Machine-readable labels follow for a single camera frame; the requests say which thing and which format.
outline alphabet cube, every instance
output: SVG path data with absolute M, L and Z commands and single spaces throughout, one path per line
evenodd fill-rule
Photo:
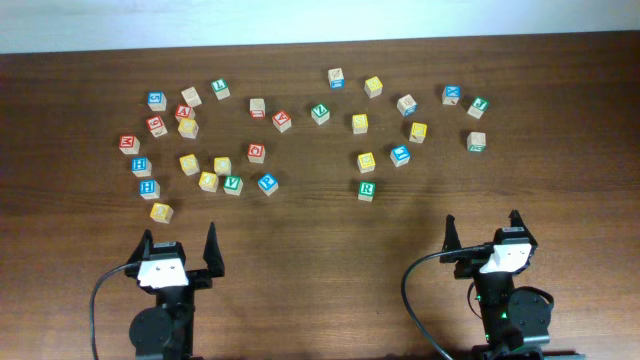
M 198 135 L 199 129 L 198 123 L 191 119 L 183 119 L 180 122 L 180 126 L 178 126 L 178 132 L 180 132 L 180 135 L 189 139 L 195 139 Z
M 404 145 L 400 145 L 391 150 L 391 161 L 393 161 L 393 165 L 396 167 L 408 163 L 410 159 L 411 154 L 409 153 L 409 149 Z
M 200 172 L 200 165 L 198 165 L 198 159 L 193 154 L 186 155 L 180 158 L 180 167 L 187 176 L 197 174 Z
M 376 97 L 382 94 L 382 82 L 377 76 L 374 76 L 364 82 L 364 91 L 367 93 L 369 98 Z
M 200 96 L 198 96 L 198 92 L 193 86 L 186 90 L 183 90 L 182 97 L 184 98 L 184 101 L 187 103 L 187 105 L 191 107 L 196 107 L 202 104 L 202 100 L 200 100 Z
M 264 99 L 251 99 L 249 100 L 249 113 L 252 118 L 264 117 L 265 105 Z
M 214 94 L 216 94 L 218 100 L 222 100 L 226 97 L 231 96 L 231 93 L 229 92 L 229 86 L 227 85 L 227 82 L 224 81 L 224 79 L 219 79 L 212 82 L 211 87 L 213 88 L 213 92 Z
M 266 151 L 264 149 L 264 145 L 249 144 L 249 152 L 247 153 L 247 157 L 249 158 L 250 162 L 263 164 L 265 155 Z
M 127 155 L 135 155 L 140 151 L 140 141 L 133 135 L 123 135 L 120 137 L 120 150 Z
M 167 133 L 167 127 L 164 126 L 164 122 L 160 116 L 154 116 L 151 119 L 147 119 L 147 127 L 151 131 L 151 135 L 154 137 L 162 136 Z
M 487 137 L 484 133 L 472 132 L 467 137 L 467 150 L 471 152 L 483 152 L 487 147 Z
M 445 86 L 442 92 L 442 105 L 456 105 L 458 100 L 460 100 L 460 86 Z
M 285 132 L 291 127 L 291 116 L 283 110 L 278 111 L 278 113 L 273 115 L 273 126 L 280 130 L 281 133 Z
M 400 114 L 402 114 L 402 116 L 409 116 L 414 112 L 416 112 L 416 109 L 418 108 L 418 104 L 416 104 L 416 101 L 413 100 L 411 95 L 406 95 L 401 97 L 398 100 L 397 108 L 398 108 L 398 111 L 400 111 Z
M 149 200 L 160 197 L 160 185 L 155 180 L 140 181 L 140 196 Z
M 137 177 L 151 176 L 151 161 L 147 158 L 131 159 L 131 172 Z
M 358 155 L 358 169 L 364 174 L 373 171 L 376 168 L 376 161 L 373 159 L 373 153 L 365 153 Z
M 213 159 L 213 171 L 215 171 L 218 176 L 231 175 L 231 160 L 228 157 Z
M 157 222 L 168 224 L 171 222 L 173 209 L 169 205 L 155 203 L 151 208 L 151 218 Z
M 483 98 L 476 98 L 473 101 L 473 104 L 471 104 L 471 106 L 469 107 L 469 111 L 467 111 L 467 114 L 473 116 L 476 119 L 480 119 L 480 117 L 482 116 L 482 114 L 484 114 L 488 107 L 489 102 L 487 100 Z
M 218 190 L 218 182 L 218 175 L 203 171 L 198 185 L 204 191 L 216 192 Z
M 409 135 L 409 141 L 422 144 L 425 136 L 427 136 L 426 124 L 413 123 L 413 125 L 411 125 L 411 134 Z
M 193 111 L 193 108 L 191 106 L 186 106 L 186 105 L 178 105 L 178 110 L 176 110 L 176 120 L 178 120 L 178 122 L 182 121 L 182 119 L 195 119 L 196 118 L 196 112 Z
M 242 191 L 242 179 L 239 176 L 227 176 L 224 181 L 224 192 L 230 195 L 240 196 Z
M 329 86 L 332 89 L 344 88 L 344 75 L 341 68 L 329 70 Z
M 147 104 L 151 111 L 167 110 L 167 98 L 160 91 L 150 92 L 149 97 L 147 98 Z
M 329 120 L 331 113 L 329 112 L 329 108 L 324 104 L 318 104 L 316 107 L 311 109 L 311 117 L 315 120 L 318 125 L 324 124 L 325 121 Z
M 369 129 L 367 114 L 358 114 L 351 117 L 351 127 L 354 134 L 366 134 Z
M 273 175 L 266 174 L 262 179 L 258 180 L 258 186 L 267 196 L 271 196 L 271 194 L 278 190 L 278 181 Z
M 376 184 L 362 181 L 358 189 L 358 200 L 373 201 L 373 195 L 376 193 Z

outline wood grain surface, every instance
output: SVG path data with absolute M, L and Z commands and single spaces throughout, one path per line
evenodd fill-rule
M 342 67 L 346 88 L 331 91 L 327 70 Z M 381 96 L 364 79 L 377 75 Z M 210 82 L 224 77 L 231 97 Z M 540 247 L 516 285 L 556 298 L 549 350 L 592 359 L 640 356 L 640 35 L 505 36 L 0 57 L 0 357 L 87 359 L 88 303 L 98 277 L 127 260 L 144 229 L 181 241 L 189 269 L 201 260 L 210 221 L 227 275 L 196 296 L 195 353 L 218 358 L 380 358 L 433 354 L 409 319 L 400 278 L 442 246 L 445 216 L 463 245 L 493 238 L 519 209 Z M 444 84 L 460 84 L 464 106 L 491 105 L 481 120 L 445 107 Z M 195 86 L 196 140 L 182 138 L 172 112 Z M 144 120 L 146 94 L 168 97 L 169 134 Z M 418 111 L 403 119 L 400 96 Z M 264 97 L 293 127 L 280 134 L 252 120 L 248 99 Z M 322 102 L 322 126 L 310 109 Z M 351 115 L 367 113 L 354 136 Z M 425 122 L 424 144 L 408 142 Z M 468 153 L 470 131 L 487 150 Z M 153 222 L 153 201 L 137 193 L 131 156 L 117 139 L 134 133 L 153 163 L 169 225 Z M 246 158 L 263 142 L 264 165 Z M 391 147 L 411 161 L 394 168 Z M 356 156 L 373 152 L 374 172 Z M 245 185 L 240 197 L 206 193 L 178 158 L 195 153 L 202 170 L 229 156 Z M 280 189 L 266 197 L 257 179 Z M 372 203 L 357 184 L 377 184 Z M 419 317 L 452 351 L 484 342 L 466 305 L 466 281 L 437 262 L 410 279 Z M 97 299 L 103 359 L 129 359 L 130 321 L 154 299 L 123 275 Z

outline black cable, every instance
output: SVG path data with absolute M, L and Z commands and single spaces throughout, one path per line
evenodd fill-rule
M 431 255 L 427 255 L 425 257 L 422 257 L 422 258 L 416 260 L 413 264 L 411 264 L 411 266 L 409 266 L 407 271 L 405 271 L 404 275 L 402 276 L 402 283 L 401 283 L 401 286 L 400 286 L 400 292 L 402 293 L 402 301 L 404 302 L 404 306 L 407 308 L 407 312 L 409 313 L 409 316 L 416 323 L 416 325 L 418 326 L 418 329 L 420 329 L 420 332 L 422 333 L 422 335 L 424 335 L 424 337 L 427 338 L 427 340 L 429 340 L 431 345 L 433 345 L 433 347 L 435 347 L 436 350 L 438 350 L 440 355 L 442 355 L 442 357 L 444 357 L 447 360 L 453 360 L 453 358 L 451 357 L 451 355 L 449 355 L 449 353 L 447 353 L 447 351 L 445 349 L 443 349 L 440 345 L 438 345 L 436 340 L 429 334 L 429 332 L 427 331 L 427 329 L 425 329 L 425 327 L 422 325 L 420 320 L 418 320 L 418 317 L 413 312 L 413 309 L 411 309 L 411 305 L 409 304 L 409 299 L 407 298 L 407 290 L 406 290 L 407 279 L 409 278 L 409 275 L 411 275 L 411 272 L 413 271 L 413 269 L 416 266 L 422 264 L 423 262 L 425 262 L 427 260 L 431 260 L 431 259 L 434 259 L 434 258 L 437 258 L 437 257 L 440 257 L 440 256 L 449 256 L 449 255 L 457 255 L 457 254 L 466 253 L 466 252 L 483 251 L 483 250 L 486 250 L 487 247 L 490 247 L 490 246 L 491 245 L 472 246 L 472 247 L 468 247 L 468 248 L 464 248 L 464 249 L 451 250 L 451 251 L 442 251 L 442 252 L 439 252 L 439 253 L 434 253 L 434 254 L 431 254 Z
M 469 285 L 469 290 L 467 290 L 467 304 L 469 304 L 469 309 L 471 309 L 471 311 L 473 311 L 473 314 L 475 316 L 478 317 L 478 319 L 482 320 L 482 316 L 478 315 L 478 313 L 476 312 L 476 310 L 473 308 L 473 306 L 471 306 L 471 290 L 473 290 L 473 287 L 476 285 L 476 283 L 472 282 L 471 285 Z
M 108 273 L 102 275 L 100 279 L 98 279 L 96 286 L 93 288 L 93 291 L 91 292 L 91 301 L 89 302 L 89 327 L 90 327 L 90 333 L 91 333 L 91 350 L 93 351 L 93 358 L 95 360 L 98 360 L 98 350 L 96 349 L 96 328 L 95 328 L 95 320 L 94 320 L 94 313 L 95 313 L 94 309 L 95 309 L 96 294 L 98 293 L 98 289 L 100 288 L 100 286 L 102 286 L 102 283 L 105 282 L 112 275 L 115 275 L 124 269 L 128 269 L 138 265 L 139 265 L 138 263 L 124 264 L 124 265 L 118 266 L 115 269 L 112 269 Z

